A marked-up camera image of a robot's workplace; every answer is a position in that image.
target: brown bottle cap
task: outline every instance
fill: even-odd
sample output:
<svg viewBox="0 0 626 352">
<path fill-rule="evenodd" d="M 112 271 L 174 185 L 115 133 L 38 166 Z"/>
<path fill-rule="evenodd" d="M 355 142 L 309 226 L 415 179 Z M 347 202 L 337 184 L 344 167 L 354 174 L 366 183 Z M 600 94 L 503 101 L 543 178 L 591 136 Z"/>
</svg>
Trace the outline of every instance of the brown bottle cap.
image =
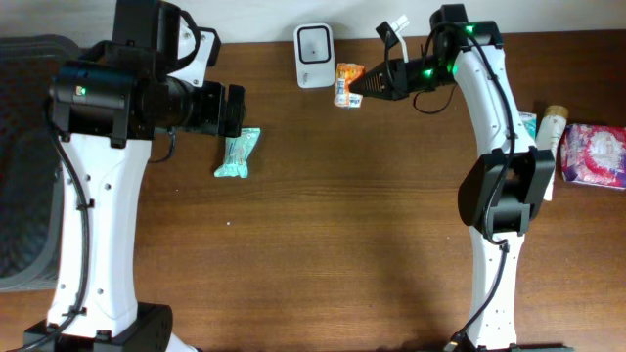
<svg viewBox="0 0 626 352">
<path fill-rule="evenodd" d="M 549 106 L 546 109 L 546 112 L 544 114 L 545 116 L 562 116 L 563 118 L 567 118 L 569 116 L 569 111 L 567 110 L 566 107 L 562 107 L 562 106 Z"/>
</svg>

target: white cylinder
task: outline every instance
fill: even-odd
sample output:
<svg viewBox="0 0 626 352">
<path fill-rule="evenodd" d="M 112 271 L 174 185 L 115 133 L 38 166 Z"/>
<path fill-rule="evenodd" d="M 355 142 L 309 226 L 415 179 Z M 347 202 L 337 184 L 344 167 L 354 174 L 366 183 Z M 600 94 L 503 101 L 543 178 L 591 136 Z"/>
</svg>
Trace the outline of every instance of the white cylinder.
<svg viewBox="0 0 626 352">
<path fill-rule="evenodd" d="M 537 132 L 537 149 L 550 150 L 552 156 L 557 160 L 557 149 L 559 148 L 560 136 L 562 136 L 567 124 L 568 111 L 564 107 L 549 106 L 546 115 L 541 120 L 541 126 Z M 555 171 L 550 177 L 550 183 L 544 193 L 544 200 L 552 200 L 552 192 L 555 186 Z"/>
</svg>

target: pink and red package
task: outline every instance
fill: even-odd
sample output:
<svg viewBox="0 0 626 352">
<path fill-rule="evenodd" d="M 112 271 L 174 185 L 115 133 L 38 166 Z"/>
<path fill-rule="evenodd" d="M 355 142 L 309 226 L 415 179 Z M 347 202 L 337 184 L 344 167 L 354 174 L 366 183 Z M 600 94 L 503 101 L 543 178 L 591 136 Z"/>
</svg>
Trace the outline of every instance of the pink and red package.
<svg viewBox="0 0 626 352">
<path fill-rule="evenodd" d="M 560 146 L 563 179 L 626 189 L 626 128 L 571 124 Z"/>
</svg>

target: white wall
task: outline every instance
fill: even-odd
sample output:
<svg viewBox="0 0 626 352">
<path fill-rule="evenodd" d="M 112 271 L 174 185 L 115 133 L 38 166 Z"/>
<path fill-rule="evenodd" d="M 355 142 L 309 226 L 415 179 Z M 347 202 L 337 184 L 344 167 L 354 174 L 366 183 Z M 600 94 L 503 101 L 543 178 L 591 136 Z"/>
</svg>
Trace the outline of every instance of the white wall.
<svg viewBox="0 0 626 352">
<path fill-rule="evenodd" d="M 223 42 L 291 40 L 298 24 L 326 22 L 335 38 L 376 37 L 382 21 L 406 14 L 403 35 L 426 35 L 444 3 L 464 2 L 470 20 L 503 32 L 626 28 L 626 0 L 171 0 Z M 0 36 L 56 33 L 81 46 L 111 38 L 114 0 L 0 0 Z"/>
</svg>

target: wooden table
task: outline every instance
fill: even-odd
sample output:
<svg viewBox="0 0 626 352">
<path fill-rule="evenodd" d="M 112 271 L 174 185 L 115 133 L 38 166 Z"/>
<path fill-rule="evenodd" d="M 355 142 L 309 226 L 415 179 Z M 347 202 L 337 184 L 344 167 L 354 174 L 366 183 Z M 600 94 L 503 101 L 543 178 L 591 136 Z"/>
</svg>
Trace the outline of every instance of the wooden table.
<svg viewBox="0 0 626 352">
<path fill-rule="evenodd" d="M 423 38 L 408 40 L 415 55 Z M 626 32 L 505 35 L 520 110 L 625 125 Z M 337 41 L 372 67 L 378 40 Z M 225 45 L 208 79 L 246 88 L 261 139 L 249 179 L 216 179 L 222 139 L 181 135 L 148 166 L 139 203 L 139 300 L 174 310 L 174 331 L 213 351 L 350 351 L 442 343 L 468 318 L 471 246 L 457 190 L 476 160 L 461 91 L 427 116 L 410 101 L 333 105 L 295 82 L 292 43 Z M 439 107 L 449 88 L 424 96 Z M 154 154 L 165 153 L 158 140 Z M 518 267 L 519 343 L 578 351 L 626 345 L 626 197 L 557 179 Z M 44 318 L 52 291 L 0 295 L 0 348 Z"/>
</svg>

